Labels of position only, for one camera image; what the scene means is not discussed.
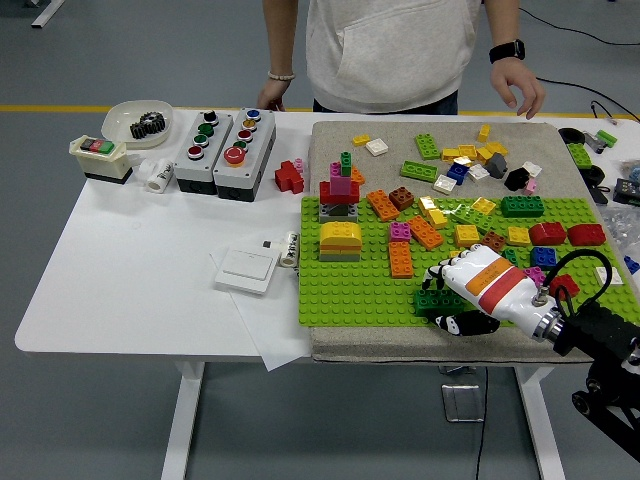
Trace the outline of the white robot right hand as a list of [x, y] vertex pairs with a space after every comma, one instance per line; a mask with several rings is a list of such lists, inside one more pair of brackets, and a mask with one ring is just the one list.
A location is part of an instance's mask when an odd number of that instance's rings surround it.
[[534, 280], [491, 248], [474, 244], [453, 258], [440, 261], [424, 273], [423, 286], [435, 281], [500, 321], [511, 321], [538, 341], [558, 316], [555, 302]]

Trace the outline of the person's left hand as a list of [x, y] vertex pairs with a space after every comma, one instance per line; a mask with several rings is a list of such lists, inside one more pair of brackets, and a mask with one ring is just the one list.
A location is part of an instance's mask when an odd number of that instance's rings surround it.
[[490, 82], [502, 101], [517, 115], [532, 119], [543, 106], [546, 92], [526, 64], [515, 57], [492, 65]]

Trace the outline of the person's right hand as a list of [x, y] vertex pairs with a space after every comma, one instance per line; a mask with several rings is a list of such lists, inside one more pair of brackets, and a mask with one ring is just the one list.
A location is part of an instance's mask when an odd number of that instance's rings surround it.
[[285, 111], [283, 97], [290, 84], [290, 80], [268, 78], [258, 94], [256, 107], [262, 110]]

